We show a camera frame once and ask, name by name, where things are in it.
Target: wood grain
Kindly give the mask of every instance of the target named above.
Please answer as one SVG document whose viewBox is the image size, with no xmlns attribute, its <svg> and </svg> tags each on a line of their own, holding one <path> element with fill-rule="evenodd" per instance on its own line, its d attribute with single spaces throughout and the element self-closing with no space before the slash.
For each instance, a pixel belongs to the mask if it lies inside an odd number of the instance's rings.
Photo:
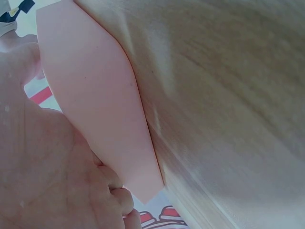
<svg viewBox="0 0 305 229">
<path fill-rule="evenodd" d="M 305 228 L 304 1 L 77 2 L 130 58 L 190 228 Z"/>
</svg>

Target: pink card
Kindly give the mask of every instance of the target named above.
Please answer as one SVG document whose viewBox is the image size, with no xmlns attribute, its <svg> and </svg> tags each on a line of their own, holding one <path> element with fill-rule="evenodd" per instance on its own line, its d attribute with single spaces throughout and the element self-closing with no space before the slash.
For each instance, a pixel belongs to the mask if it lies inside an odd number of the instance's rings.
<svg viewBox="0 0 305 229">
<path fill-rule="evenodd" d="M 37 11 L 41 63 L 63 113 L 142 202 L 162 188 L 135 76 L 120 44 L 73 1 Z"/>
</svg>

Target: skin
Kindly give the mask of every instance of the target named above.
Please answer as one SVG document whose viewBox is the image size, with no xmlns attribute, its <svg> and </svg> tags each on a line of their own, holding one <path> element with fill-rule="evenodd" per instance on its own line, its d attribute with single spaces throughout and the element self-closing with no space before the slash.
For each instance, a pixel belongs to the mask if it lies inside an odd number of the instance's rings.
<svg viewBox="0 0 305 229">
<path fill-rule="evenodd" d="M 141 229 L 128 190 L 66 117 L 30 101 L 39 48 L 0 52 L 0 228 Z"/>
</svg>

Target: white fabric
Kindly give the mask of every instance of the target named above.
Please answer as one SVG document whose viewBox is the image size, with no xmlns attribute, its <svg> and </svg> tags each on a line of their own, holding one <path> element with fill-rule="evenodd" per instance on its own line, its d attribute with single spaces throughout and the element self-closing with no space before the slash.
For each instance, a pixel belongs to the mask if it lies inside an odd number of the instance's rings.
<svg viewBox="0 0 305 229">
<path fill-rule="evenodd" d="M 0 16 L 5 12 L 10 11 L 10 4 L 8 0 L 0 0 Z M 0 22 L 0 37 L 9 31 L 17 29 L 17 22 L 4 23 Z"/>
</svg>

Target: palm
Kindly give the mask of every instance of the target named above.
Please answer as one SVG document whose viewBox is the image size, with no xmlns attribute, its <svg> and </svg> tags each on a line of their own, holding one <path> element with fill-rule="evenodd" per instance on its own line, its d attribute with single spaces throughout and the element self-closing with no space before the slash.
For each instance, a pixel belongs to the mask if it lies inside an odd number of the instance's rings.
<svg viewBox="0 0 305 229">
<path fill-rule="evenodd" d="M 26 97 L 18 80 L 6 76 L 0 84 L 0 98 L 5 98 L 0 104 L 5 110 L 0 228 L 5 228 L 1 223 L 31 229 L 125 228 L 122 215 L 133 204 L 122 208 L 113 194 L 129 195 L 120 189 L 116 175 L 94 165 L 87 142 L 63 114 L 41 109 Z"/>
</svg>

